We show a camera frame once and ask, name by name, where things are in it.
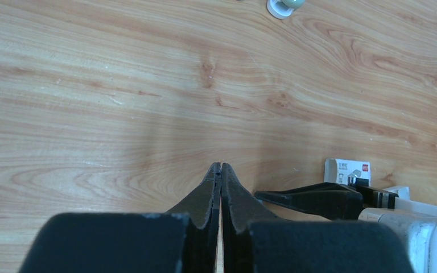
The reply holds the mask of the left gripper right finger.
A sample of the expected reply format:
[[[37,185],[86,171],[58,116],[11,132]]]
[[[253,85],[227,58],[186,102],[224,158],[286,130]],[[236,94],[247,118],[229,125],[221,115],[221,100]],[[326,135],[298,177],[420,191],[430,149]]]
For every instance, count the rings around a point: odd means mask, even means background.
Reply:
[[[225,272],[412,272],[400,239],[365,221],[290,221],[221,169]]]

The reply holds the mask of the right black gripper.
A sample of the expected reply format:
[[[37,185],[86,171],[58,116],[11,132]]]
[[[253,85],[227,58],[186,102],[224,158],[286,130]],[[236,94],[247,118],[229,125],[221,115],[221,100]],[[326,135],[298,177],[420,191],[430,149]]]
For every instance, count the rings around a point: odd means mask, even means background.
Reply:
[[[348,185],[319,183],[287,191],[256,191],[254,197],[333,221],[379,221],[387,210],[395,209],[397,193],[374,188],[359,177],[349,177]]]

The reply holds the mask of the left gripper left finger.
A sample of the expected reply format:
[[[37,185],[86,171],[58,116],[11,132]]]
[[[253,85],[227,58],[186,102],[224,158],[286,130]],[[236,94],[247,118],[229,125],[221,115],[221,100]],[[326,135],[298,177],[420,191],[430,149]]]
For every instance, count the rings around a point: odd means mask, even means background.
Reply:
[[[38,232],[20,272],[214,272],[221,165],[164,213],[61,213]]]

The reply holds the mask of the small staple box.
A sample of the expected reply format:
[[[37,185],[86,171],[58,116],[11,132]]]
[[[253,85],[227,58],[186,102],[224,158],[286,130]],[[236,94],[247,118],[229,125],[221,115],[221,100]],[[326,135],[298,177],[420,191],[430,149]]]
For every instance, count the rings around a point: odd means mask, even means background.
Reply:
[[[371,186],[372,175],[369,162],[327,158],[324,163],[324,182],[348,186]]]

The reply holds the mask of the grey green stapler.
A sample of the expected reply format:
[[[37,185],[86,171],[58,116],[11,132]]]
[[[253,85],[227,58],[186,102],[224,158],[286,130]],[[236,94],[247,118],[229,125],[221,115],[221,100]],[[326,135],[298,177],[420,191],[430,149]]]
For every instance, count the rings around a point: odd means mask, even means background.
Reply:
[[[268,12],[277,19],[286,19],[300,8],[305,0],[267,0]]]

